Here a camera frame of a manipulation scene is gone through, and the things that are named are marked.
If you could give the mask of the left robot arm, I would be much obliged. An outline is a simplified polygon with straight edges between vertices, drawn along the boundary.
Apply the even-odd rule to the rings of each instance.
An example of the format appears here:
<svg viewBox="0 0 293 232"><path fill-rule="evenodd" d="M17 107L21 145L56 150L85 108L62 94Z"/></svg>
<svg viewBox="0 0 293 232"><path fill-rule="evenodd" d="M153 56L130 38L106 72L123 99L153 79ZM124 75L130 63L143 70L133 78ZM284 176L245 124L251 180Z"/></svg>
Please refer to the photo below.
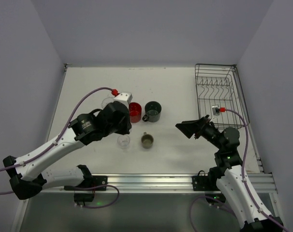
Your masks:
<svg viewBox="0 0 293 232"><path fill-rule="evenodd" d="M129 109L119 101L111 102L103 109L78 115L69 122L65 131L34 151L18 158L7 156L3 159L12 191L18 199L26 200L43 189L91 187L92 175L86 165L77 165L66 172L53 171L51 165L110 134L127 135L131 128Z"/></svg>

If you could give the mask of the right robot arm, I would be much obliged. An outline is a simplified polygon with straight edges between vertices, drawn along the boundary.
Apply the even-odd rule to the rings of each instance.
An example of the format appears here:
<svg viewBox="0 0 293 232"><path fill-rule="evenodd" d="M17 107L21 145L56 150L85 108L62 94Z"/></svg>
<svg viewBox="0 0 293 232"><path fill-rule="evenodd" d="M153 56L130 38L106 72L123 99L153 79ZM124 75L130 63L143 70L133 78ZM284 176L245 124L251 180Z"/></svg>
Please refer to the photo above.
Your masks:
<svg viewBox="0 0 293 232"><path fill-rule="evenodd" d="M209 116L198 120L183 121L176 124L187 138L203 137L216 148L216 166L209 169L207 175L192 177L193 188L203 190L218 189L230 205L242 232L282 232L283 222L274 217L265 206L248 174L237 151L240 145L240 133L227 127L219 131Z"/></svg>

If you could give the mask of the red mug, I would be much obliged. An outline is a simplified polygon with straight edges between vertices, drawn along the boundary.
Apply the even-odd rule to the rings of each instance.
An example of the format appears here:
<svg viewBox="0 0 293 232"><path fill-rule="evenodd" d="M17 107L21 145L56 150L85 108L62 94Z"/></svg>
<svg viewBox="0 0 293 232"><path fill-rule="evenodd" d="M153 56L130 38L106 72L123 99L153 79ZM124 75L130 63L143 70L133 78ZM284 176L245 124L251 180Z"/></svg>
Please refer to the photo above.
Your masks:
<svg viewBox="0 0 293 232"><path fill-rule="evenodd" d="M142 117L142 106L137 102L131 102L129 104L130 122L137 123Z"/></svg>

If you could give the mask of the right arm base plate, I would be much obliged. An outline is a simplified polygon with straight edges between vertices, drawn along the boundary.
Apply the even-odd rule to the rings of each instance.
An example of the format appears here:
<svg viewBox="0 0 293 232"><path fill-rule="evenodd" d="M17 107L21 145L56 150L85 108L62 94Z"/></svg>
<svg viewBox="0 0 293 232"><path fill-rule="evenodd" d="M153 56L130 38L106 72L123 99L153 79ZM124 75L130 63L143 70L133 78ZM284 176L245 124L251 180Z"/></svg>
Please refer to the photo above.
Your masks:
<svg viewBox="0 0 293 232"><path fill-rule="evenodd" d="M208 175L203 170L193 175L191 180L193 191L219 191L216 184L211 182Z"/></svg>

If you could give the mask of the olive green mug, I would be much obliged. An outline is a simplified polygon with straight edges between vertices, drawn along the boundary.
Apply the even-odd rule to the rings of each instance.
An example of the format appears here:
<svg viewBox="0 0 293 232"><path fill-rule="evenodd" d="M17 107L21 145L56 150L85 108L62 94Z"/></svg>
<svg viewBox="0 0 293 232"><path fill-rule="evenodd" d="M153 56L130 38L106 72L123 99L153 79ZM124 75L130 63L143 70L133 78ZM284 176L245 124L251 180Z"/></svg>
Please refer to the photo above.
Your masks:
<svg viewBox="0 0 293 232"><path fill-rule="evenodd" d="M144 132L142 137L141 137L141 145L144 149L150 149L154 144L154 137L147 133Z"/></svg>

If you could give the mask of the dark teal mug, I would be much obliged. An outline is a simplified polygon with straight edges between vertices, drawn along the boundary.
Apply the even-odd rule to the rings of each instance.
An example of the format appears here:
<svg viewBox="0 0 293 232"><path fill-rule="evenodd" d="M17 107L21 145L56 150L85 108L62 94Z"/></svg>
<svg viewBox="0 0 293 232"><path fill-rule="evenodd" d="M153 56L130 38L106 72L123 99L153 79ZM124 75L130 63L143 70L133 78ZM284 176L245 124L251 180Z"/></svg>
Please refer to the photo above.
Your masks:
<svg viewBox="0 0 293 232"><path fill-rule="evenodd" d="M149 101L145 105L145 115L142 117L144 122L157 122L161 117L161 104L157 101Z"/></svg>

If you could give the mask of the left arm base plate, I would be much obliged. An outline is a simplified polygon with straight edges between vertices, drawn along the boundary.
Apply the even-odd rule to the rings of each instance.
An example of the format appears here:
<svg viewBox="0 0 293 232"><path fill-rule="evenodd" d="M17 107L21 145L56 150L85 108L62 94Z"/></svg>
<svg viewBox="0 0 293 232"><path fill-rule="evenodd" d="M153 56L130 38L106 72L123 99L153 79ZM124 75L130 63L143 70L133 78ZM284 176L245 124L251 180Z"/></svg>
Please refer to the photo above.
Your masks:
<svg viewBox="0 0 293 232"><path fill-rule="evenodd" d="M84 190L84 191L90 191L91 187L98 187L101 186L96 190L98 191L106 191L106 184L108 184L108 176L106 175L93 175L92 177L89 177L89 179L83 180L81 184L79 184L76 187L72 186L65 186L64 190L66 191L74 191L74 190Z"/></svg>

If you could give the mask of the clear faceted glass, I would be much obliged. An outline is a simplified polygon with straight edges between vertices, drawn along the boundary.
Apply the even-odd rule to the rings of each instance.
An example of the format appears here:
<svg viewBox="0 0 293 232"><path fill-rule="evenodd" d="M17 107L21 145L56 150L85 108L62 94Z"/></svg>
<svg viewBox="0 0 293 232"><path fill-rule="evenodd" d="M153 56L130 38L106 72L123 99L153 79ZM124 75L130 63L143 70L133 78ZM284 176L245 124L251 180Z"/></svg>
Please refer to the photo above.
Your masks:
<svg viewBox="0 0 293 232"><path fill-rule="evenodd" d="M105 106L109 103L112 103L113 102L113 98L112 97L107 97L105 98L102 103L101 103L101 106L102 106L102 109L105 108Z"/></svg>

